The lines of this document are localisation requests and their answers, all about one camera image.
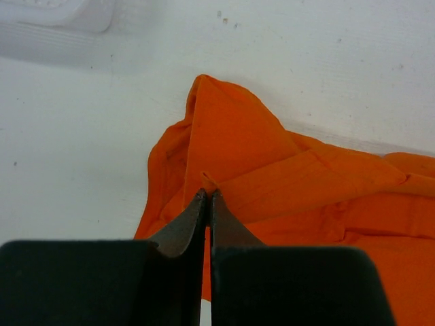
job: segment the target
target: towel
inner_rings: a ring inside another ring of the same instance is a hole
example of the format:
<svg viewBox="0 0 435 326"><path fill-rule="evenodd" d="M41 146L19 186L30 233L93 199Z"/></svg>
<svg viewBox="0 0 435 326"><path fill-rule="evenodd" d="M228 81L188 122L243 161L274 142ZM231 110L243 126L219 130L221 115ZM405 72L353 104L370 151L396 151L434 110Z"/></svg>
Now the towel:
<svg viewBox="0 0 435 326"><path fill-rule="evenodd" d="M185 118L151 151L148 175L136 239L178 216L198 189L219 188L267 245L361 248L398 325L435 325L435 158L380 157L287 131L249 90L200 75ZM207 249L203 297L210 299Z"/></svg>

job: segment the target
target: clear plastic container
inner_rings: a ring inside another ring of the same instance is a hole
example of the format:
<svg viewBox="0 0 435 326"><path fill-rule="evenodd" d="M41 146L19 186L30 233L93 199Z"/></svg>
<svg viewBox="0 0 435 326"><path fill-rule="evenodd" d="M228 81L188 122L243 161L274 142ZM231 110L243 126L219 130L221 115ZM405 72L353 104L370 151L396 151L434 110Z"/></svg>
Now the clear plastic container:
<svg viewBox="0 0 435 326"><path fill-rule="evenodd" d="M101 32L110 25L114 5L115 0L0 0L0 22Z"/></svg>

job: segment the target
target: cloth fold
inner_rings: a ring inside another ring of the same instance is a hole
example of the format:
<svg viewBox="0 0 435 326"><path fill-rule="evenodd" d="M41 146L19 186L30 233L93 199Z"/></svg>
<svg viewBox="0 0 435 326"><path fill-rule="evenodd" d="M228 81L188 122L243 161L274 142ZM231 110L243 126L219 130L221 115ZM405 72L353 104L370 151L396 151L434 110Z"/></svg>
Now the cloth fold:
<svg viewBox="0 0 435 326"><path fill-rule="evenodd" d="M199 188L219 188L231 212L268 245L365 250L398 324L435 325L434 158L381 158L286 131L250 91L200 75L184 120L153 148L148 174L135 238L170 222ZM209 273L206 250L208 300Z"/></svg>

